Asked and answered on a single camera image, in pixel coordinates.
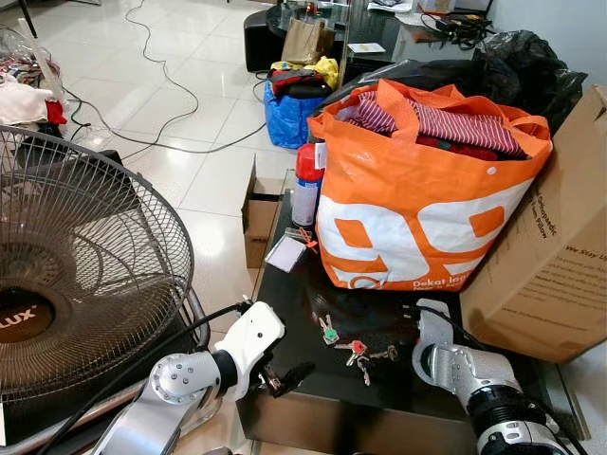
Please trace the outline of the brown paper bag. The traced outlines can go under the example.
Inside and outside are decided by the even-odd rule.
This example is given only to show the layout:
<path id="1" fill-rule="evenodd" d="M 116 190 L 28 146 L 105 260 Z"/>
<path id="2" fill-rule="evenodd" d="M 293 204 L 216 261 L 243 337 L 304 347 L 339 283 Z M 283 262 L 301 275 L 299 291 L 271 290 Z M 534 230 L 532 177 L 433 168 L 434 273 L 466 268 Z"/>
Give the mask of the brown paper bag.
<path id="1" fill-rule="evenodd" d="M 316 64 L 329 56 L 335 33 L 326 19 L 292 18 L 285 36 L 281 61 L 287 64 Z"/>

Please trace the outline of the small open cardboard box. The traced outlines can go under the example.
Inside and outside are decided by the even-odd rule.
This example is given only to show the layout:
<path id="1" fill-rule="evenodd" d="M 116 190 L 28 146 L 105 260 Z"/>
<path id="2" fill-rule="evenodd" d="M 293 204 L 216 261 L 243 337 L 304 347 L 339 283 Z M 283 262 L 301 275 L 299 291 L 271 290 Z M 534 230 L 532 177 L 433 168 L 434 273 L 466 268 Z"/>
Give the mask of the small open cardboard box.
<path id="1" fill-rule="evenodd" d="M 254 160 L 246 195 L 240 208 L 244 250 L 246 251 L 246 268 L 262 268 L 267 249 L 269 248 L 270 232 L 276 226 L 278 209 L 281 205 L 285 186 L 282 177 L 262 178 Z"/>

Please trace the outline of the blue plastic bag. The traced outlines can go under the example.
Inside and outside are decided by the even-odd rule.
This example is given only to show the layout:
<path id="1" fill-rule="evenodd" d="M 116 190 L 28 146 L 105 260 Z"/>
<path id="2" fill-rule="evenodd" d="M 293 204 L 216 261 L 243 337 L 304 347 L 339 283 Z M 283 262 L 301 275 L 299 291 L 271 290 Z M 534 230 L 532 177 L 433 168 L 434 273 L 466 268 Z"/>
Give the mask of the blue plastic bag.
<path id="1" fill-rule="evenodd" d="M 308 142 L 308 118 L 331 94 L 328 85 L 295 83 L 276 92 L 272 83 L 264 88 L 267 133 L 273 146 L 298 149 Z"/>

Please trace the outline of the pile of clothes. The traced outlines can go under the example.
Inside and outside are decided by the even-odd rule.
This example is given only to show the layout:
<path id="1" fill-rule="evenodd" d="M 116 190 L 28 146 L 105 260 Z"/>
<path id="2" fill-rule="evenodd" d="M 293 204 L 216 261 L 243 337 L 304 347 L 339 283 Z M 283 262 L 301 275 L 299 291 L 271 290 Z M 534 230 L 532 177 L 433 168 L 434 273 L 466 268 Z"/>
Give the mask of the pile of clothes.
<path id="1" fill-rule="evenodd" d="M 65 123 L 60 66 L 35 39 L 0 25 L 0 124 Z"/>

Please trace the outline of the black glass desk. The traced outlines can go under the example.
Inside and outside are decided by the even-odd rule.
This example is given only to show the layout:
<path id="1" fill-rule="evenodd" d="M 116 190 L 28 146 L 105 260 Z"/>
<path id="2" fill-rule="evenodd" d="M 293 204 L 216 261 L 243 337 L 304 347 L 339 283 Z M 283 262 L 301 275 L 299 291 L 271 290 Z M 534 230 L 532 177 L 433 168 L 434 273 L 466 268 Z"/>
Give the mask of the black glass desk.
<path id="1" fill-rule="evenodd" d="M 473 49 L 442 38 L 433 19 L 425 26 L 407 25 L 393 13 L 369 9 L 368 0 L 269 0 L 270 8 L 243 18 L 240 25 L 248 72 L 278 62 L 292 18 L 326 19 L 335 33 L 329 58 L 338 62 L 344 82 L 404 60 L 469 60 Z M 351 43 L 379 43 L 385 52 L 355 55 Z"/>

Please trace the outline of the orange and white shopping bag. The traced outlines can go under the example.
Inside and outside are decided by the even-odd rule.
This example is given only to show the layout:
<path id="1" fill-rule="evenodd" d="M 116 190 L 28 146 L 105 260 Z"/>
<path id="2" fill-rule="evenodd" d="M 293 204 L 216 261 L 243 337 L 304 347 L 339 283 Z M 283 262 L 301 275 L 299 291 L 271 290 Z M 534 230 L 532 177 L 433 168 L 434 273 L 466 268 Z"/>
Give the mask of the orange and white shopping bag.
<path id="1" fill-rule="evenodd" d="M 339 110 L 368 91 L 397 121 L 394 134 L 339 121 Z M 485 161 L 421 146 L 409 100 L 494 116 L 528 159 Z M 546 118 L 451 85 L 426 91 L 395 80 L 325 105 L 309 133 L 328 148 L 315 221 L 322 270 L 343 289 L 463 289 L 552 153 Z"/>

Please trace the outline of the key with green cap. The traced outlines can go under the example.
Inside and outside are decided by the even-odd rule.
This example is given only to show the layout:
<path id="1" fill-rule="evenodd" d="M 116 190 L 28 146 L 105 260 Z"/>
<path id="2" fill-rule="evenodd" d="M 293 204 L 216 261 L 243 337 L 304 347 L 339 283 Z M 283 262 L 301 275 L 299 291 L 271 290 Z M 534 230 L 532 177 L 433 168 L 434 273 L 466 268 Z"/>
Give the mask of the key with green cap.
<path id="1" fill-rule="evenodd" d="M 335 328 L 333 320 L 331 320 L 331 316 L 324 315 L 322 317 L 318 317 L 317 322 L 322 328 L 322 342 L 328 346 L 337 345 L 337 342 L 340 339 L 340 334 L 337 328 Z"/>

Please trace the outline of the large brown cardboard box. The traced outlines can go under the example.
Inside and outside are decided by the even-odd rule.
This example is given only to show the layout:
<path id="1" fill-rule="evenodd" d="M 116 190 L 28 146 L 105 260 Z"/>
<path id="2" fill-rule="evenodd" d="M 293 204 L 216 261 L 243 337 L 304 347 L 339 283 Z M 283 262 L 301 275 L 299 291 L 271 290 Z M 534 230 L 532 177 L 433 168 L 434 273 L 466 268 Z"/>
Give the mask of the large brown cardboard box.
<path id="1" fill-rule="evenodd" d="M 562 364 L 607 337 L 607 109 L 589 88 L 554 152 L 461 292 L 481 342 Z"/>

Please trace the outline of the red capped spray can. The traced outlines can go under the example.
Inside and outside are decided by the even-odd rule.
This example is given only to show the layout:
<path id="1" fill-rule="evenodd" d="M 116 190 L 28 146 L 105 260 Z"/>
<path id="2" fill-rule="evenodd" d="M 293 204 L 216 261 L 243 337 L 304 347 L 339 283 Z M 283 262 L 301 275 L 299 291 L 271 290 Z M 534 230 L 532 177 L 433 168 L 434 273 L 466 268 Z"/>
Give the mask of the red capped spray can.
<path id="1" fill-rule="evenodd" d="M 291 193 L 291 221 L 300 227 L 315 226 L 328 148 L 324 143 L 306 143 L 299 148 L 295 185 Z"/>

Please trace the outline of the white card tag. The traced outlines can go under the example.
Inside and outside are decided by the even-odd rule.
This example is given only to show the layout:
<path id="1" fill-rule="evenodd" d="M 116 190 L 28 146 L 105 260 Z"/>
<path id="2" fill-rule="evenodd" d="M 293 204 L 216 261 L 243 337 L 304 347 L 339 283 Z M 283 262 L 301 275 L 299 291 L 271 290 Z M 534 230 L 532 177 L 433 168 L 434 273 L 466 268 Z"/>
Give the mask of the white card tag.
<path id="1" fill-rule="evenodd" d="M 285 235 L 271 246 L 265 256 L 265 264 L 269 267 L 291 273 L 292 270 L 307 256 L 309 248 L 301 240 Z"/>

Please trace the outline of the red white striped cloth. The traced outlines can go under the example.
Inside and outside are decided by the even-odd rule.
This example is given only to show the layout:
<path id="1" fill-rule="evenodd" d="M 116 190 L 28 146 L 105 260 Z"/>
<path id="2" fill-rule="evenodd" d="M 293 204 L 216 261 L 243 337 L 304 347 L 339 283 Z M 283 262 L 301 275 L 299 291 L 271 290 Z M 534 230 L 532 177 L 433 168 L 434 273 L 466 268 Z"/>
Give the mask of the red white striped cloth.
<path id="1" fill-rule="evenodd" d="M 494 116 L 447 112 L 416 100 L 409 100 L 409 104 L 419 121 L 416 142 L 421 146 L 485 161 L 528 159 L 524 149 Z M 385 137 L 398 130 L 397 121 L 377 103 L 374 91 L 356 96 L 355 103 L 339 110 L 338 119 Z"/>

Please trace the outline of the key bunch with red cap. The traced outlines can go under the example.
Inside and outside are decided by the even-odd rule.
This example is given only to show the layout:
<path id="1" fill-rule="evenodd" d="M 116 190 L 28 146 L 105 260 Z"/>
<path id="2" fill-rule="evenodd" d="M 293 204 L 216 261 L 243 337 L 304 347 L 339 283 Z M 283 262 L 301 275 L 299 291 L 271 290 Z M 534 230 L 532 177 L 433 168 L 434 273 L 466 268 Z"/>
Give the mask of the key bunch with red cap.
<path id="1" fill-rule="evenodd" d="M 337 343 L 334 348 L 348 351 L 346 367 L 359 369 L 364 385 L 368 387 L 372 386 L 373 373 L 376 372 L 377 367 L 386 367 L 392 361 L 398 360 L 398 350 L 395 345 L 390 345 L 386 350 L 373 352 L 360 339 L 353 339 L 348 343 Z"/>

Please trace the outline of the black plastic garbage bag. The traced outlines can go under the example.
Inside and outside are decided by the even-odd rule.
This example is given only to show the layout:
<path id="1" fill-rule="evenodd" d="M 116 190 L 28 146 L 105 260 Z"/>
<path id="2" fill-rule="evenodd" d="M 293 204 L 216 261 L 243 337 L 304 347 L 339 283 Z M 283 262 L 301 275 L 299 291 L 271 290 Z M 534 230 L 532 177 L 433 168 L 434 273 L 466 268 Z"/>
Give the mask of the black plastic garbage bag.
<path id="1" fill-rule="evenodd" d="M 579 102 L 588 74 L 569 68 L 533 31 L 508 31 L 486 38 L 468 60 L 406 60 L 382 66 L 337 88 L 322 101 L 322 107 L 381 79 L 428 91 L 455 85 L 465 96 L 485 96 L 532 116 L 542 116 L 552 130 L 558 130 Z"/>

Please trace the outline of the yellow cloth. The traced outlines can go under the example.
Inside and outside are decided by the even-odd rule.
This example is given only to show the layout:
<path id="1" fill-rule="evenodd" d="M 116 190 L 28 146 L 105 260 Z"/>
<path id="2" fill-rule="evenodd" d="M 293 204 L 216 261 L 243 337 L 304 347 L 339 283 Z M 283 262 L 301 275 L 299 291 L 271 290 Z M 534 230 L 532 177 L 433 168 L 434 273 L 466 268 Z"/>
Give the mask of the yellow cloth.
<path id="1" fill-rule="evenodd" d="M 338 82 L 339 67 L 334 58 L 321 57 L 315 64 L 276 62 L 270 66 L 268 82 L 274 95 L 285 94 L 290 87 L 328 86 Z"/>

